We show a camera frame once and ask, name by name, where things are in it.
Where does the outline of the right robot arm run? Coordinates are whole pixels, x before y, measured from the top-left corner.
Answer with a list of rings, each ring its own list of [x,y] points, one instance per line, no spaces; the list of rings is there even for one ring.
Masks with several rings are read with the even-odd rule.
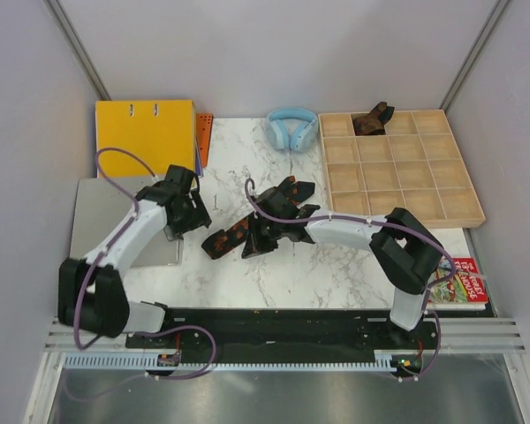
[[[443,245],[405,208],[388,215],[336,213],[316,205],[295,205],[277,186],[258,196],[245,184],[254,208],[245,255],[268,253],[287,238],[294,243],[346,246],[372,253],[394,286],[387,337],[404,348],[419,336],[418,324],[428,303],[429,280],[446,257]]]

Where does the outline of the black orange floral tie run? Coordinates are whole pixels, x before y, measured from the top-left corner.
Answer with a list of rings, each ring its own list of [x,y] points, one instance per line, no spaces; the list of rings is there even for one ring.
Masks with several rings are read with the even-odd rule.
[[[289,185],[315,185],[315,183],[298,181],[294,176],[289,176],[277,186],[285,188]],[[221,229],[204,240],[201,247],[211,259],[220,259],[238,246],[245,246],[248,237],[249,215],[233,224],[231,228],[227,230]]]

